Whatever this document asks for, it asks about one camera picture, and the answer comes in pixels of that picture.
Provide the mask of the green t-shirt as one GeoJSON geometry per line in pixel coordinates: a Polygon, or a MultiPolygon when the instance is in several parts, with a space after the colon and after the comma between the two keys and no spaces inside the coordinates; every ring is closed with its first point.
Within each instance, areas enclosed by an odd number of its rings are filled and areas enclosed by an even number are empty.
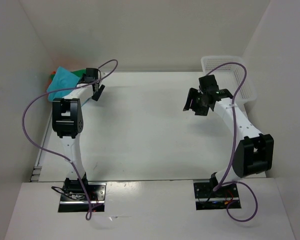
{"type": "MultiPolygon", "coordinates": [[[[86,70],[85,69],[80,69],[80,70],[72,71],[71,73],[76,75],[77,77],[81,78],[82,75],[86,73],[86,70]]],[[[50,78],[53,79],[55,77],[55,75],[56,75],[56,71],[53,71],[50,74],[50,78]]]]}

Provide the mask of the light blue t-shirt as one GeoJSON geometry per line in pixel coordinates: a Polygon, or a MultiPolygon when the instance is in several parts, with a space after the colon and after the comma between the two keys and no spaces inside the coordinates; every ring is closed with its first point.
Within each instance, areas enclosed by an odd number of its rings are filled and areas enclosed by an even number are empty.
{"type": "MultiPolygon", "coordinates": [[[[56,74],[53,78],[53,83],[55,84],[56,90],[75,88],[79,83],[81,77],[74,75],[71,71],[65,69],[62,66],[59,66],[56,70],[56,74]]],[[[92,97],[93,90],[92,86],[85,87],[83,90],[83,95],[80,95],[80,102],[84,104],[88,99],[92,97]]],[[[53,92],[48,94],[48,101],[53,102],[55,98],[64,98],[65,96],[71,94],[73,90],[63,90],[58,92],[53,92]]]]}

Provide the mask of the orange t-shirt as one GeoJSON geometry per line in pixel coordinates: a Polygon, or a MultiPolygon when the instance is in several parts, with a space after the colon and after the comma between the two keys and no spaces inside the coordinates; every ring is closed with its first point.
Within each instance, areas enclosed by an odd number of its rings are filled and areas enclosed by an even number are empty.
{"type": "Polygon", "coordinates": [[[56,71],[53,71],[53,72],[50,73],[50,75],[48,77],[48,80],[47,80],[47,83],[46,83],[46,86],[45,86],[45,91],[46,92],[51,92],[51,91],[56,90],[56,86],[53,83],[53,79],[55,77],[55,74],[56,74],[56,71]]]}

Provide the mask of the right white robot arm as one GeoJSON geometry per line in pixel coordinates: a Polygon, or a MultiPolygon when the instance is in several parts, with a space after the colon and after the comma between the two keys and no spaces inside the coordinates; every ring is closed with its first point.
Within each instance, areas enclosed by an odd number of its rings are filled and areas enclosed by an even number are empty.
{"type": "Polygon", "coordinates": [[[198,89],[189,89],[184,111],[192,110],[196,116],[207,116],[212,111],[233,135],[228,166],[213,173],[209,180],[210,193],[219,197],[226,192],[227,185],[272,168],[274,138],[248,120],[235,96],[228,89],[220,89],[214,75],[202,76],[198,81],[198,89]]]}

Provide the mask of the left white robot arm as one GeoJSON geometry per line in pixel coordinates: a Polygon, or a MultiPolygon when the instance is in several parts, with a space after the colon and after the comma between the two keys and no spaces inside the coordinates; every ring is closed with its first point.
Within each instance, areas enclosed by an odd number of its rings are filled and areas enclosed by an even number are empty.
{"type": "Polygon", "coordinates": [[[80,135],[84,128],[82,106],[89,100],[97,101],[105,86],[100,82],[90,84],[101,78],[97,68],[86,68],[79,75],[59,67],[47,88],[52,102],[52,129],[61,140],[64,155],[75,168],[69,170],[61,192],[72,200],[84,200],[90,188],[83,167],[80,135]]]}

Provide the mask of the white plastic basket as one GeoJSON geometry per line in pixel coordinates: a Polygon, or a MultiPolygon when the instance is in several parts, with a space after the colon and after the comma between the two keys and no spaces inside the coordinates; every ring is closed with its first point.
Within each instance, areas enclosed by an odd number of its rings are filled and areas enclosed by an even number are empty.
{"type": "Polygon", "coordinates": [[[244,82],[235,97],[237,105],[243,106],[257,99],[255,87],[242,67],[245,66],[245,63],[241,57],[209,55],[203,56],[200,62],[203,74],[214,75],[220,89],[228,89],[234,94],[241,82],[244,82]],[[233,64],[234,62],[240,63],[242,66],[233,64]]]}

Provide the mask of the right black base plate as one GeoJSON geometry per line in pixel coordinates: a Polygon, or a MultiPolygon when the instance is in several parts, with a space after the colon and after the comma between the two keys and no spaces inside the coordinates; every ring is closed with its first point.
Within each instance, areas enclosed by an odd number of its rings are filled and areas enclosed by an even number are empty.
{"type": "Polygon", "coordinates": [[[197,211],[241,209],[237,186],[227,185],[217,191],[213,191],[207,180],[194,181],[193,190],[197,211]]]}

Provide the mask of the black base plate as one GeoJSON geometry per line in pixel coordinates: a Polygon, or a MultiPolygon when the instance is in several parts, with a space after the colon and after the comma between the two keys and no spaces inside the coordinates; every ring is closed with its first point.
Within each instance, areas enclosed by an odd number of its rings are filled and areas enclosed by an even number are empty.
{"type": "MultiPolygon", "coordinates": [[[[92,183],[87,186],[92,212],[105,211],[106,183],[92,183]]],[[[82,189],[66,190],[63,186],[55,187],[60,192],[59,213],[83,213],[89,210],[87,197],[82,189]]]]}
{"type": "Polygon", "coordinates": [[[237,186],[227,185],[217,191],[213,191],[207,180],[194,181],[193,190],[197,211],[241,209],[237,186]]]}

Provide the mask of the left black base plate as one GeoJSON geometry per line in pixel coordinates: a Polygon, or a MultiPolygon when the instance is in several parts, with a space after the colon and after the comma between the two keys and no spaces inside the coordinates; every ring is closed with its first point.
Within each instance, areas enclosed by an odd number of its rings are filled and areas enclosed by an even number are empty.
{"type": "MultiPolygon", "coordinates": [[[[92,212],[105,211],[106,183],[92,183],[87,186],[92,212]]],[[[59,213],[83,213],[89,210],[87,197],[82,189],[66,190],[63,186],[55,187],[60,192],[59,213]]]]}

